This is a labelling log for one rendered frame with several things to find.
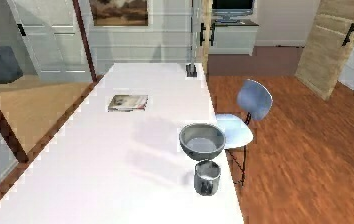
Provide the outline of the grey metal bowl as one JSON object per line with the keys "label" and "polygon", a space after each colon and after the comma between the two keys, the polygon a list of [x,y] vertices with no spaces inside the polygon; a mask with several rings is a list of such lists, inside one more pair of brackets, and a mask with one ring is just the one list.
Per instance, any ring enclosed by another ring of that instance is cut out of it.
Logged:
{"label": "grey metal bowl", "polygon": [[212,160],[225,148],[226,138],[215,125],[193,123],[181,129],[179,143],[183,152],[191,159]]}

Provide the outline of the pale wooden door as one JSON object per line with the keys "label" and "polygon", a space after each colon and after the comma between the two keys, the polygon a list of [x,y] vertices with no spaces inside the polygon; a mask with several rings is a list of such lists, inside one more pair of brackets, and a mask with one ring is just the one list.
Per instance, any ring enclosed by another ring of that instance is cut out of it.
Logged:
{"label": "pale wooden door", "polygon": [[331,96],[354,48],[354,32],[341,46],[351,23],[354,0],[320,0],[295,77],[323,100]]}

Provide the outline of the grey book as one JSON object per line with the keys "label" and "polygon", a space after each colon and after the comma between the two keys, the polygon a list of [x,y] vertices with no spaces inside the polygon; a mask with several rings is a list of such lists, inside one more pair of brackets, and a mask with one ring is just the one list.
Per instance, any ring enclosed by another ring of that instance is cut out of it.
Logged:
{"label": "grey book", "polygon": [[108,105],[108,111],[144,110],[148,101],[147,95],[114,95]]}

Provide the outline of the white panelled door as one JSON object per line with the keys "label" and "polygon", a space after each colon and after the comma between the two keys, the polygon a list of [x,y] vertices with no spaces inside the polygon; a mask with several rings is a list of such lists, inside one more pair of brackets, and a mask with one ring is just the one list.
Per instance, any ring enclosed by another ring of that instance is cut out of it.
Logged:
{"label": "white panelled door", "polygon": [[72,0],[7,0],[42,81],[91,82]]}

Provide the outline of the white television cabinet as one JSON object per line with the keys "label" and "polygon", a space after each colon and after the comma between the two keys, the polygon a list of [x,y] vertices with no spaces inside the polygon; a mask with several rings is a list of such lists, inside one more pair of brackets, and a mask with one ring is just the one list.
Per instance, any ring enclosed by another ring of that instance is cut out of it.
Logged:
{"label": "white television cabinet", "polygon": [[253,54],[259,25],[251,20],[237,23],[213,22],[210,54]]}

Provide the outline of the black television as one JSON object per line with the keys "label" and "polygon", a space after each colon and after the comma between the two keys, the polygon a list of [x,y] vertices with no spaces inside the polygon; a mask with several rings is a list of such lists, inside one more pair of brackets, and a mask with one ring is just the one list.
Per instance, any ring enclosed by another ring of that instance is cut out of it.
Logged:
{"label": "black television", "polygon": [[236,23],[253,14],[255,0],[213,0],[212,16],[216,22]]}

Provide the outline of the white table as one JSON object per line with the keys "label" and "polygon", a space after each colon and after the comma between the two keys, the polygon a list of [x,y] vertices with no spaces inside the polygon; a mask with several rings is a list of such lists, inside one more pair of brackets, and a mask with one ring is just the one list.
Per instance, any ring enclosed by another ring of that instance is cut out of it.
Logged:
{"label": "white table", "polygon": [[[114,95],[144,110],[108,111]],[[178,135],[214,122],[203,73],[176,63],[116,63],[0,200],[0,224],[244,224],[225,155],[217,193],[193,187]]]}

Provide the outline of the grey metal mug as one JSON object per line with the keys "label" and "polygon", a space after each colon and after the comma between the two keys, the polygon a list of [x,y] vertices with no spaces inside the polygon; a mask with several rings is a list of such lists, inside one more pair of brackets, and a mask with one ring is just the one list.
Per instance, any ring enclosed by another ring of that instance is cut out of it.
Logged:
{"label": "grey metal mug", "polygon": [[194,189],[202,196],[214,195],[219,187],[221,168],[211,160],[203,160],[195,165]]}

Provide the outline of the pale blue chair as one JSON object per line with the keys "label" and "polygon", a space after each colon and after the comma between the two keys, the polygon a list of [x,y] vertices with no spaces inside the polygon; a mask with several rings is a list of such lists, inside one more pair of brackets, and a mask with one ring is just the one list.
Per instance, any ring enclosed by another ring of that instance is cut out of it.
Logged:
{"label": "pale blue chair", "polygon": [[237,105],[247,115],[241,119],[233,114],[216,114],[218,127],[226,137],[225,150],[241,170],[241,179],[234,184],[244,185],[246,175],[247,145],[253,140],[254,135],[249,127],[252,120],[262,120],[269,113],[273,97],[269,90],[252,79],[246,79],[237,94]]}

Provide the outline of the dark grey trash can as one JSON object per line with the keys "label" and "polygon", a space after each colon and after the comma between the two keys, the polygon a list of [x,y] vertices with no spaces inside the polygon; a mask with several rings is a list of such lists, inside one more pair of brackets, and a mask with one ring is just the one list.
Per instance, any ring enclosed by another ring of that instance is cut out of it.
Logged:
{"label": "dark grey trash can", "polygon": [[12,83],[23,75],[13,49],[0,46],[0,84]]}

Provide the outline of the framed brown painting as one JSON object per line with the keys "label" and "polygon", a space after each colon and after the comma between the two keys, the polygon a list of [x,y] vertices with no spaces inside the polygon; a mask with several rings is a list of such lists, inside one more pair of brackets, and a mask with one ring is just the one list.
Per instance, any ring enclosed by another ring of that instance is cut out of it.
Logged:
{"label": "framed brown painting", "polygon": [[147,0],[89,0],[95,26],[147,26]]}

